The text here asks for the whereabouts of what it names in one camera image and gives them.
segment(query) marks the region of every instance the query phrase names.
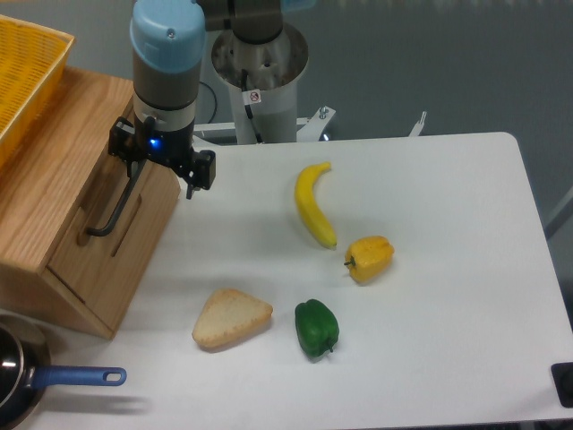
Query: banana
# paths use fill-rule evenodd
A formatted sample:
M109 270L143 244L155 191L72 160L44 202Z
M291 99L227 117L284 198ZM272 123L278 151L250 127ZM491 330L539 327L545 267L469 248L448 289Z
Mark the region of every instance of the banana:
M337 234L316 203L313 192L314 183L327 170L330 170L328 161L304 168L296 179L295 201L304 225L310 230L314 238L325 248L335 249L337 247Z

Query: wooden bread box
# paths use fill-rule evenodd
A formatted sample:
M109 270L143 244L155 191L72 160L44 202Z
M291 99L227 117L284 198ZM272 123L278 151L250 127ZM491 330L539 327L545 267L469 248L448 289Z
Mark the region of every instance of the wooden bread box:
M56 93L0 171L0 308L112 339L179 198L175 174L146 163L109 236L127 184L107 154L131 115L131 81L67 67Z

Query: yellow basket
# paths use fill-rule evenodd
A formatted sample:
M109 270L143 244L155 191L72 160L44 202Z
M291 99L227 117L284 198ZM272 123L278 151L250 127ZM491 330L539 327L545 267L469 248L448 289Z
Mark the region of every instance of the yellow basket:
M74 37L0 15L0 169L56 89Z

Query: cable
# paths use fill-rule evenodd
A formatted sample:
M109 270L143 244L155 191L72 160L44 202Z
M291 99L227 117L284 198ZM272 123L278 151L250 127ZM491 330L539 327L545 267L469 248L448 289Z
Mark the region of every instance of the cable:
M213 95L213 102L215 103L215 107L213 108L213 113L211 114L211 118L209 118L209 121L207 121L207 124L211 124L213 122L213 119L215 119L215 115L217 114L217 109L218 109L217 94L215 94L215 91L207 83L203 81L199 81L199 83L203 85L207 90L209 90Z
M242 75L241 75L241 91L245 92L247 91L247 75L248 72L246 70L243 69ZM256 125L254 124L254 121L252 120L252 109L251 109L251 105L244 105L244 110L247 113L247 117L251 120L251 126L252 126L252 131L254 132L254 137L257 139L257 143L264 143L264 141L262 140L262 136L259 133L259 130L257 130Z

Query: bread slice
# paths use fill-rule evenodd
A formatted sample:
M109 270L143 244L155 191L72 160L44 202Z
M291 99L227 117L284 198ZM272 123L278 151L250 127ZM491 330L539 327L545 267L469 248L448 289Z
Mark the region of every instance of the bread slice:
M238 289L216 290L193 328L193 339L205 349L219 348L254 334L272 316L272 306Z

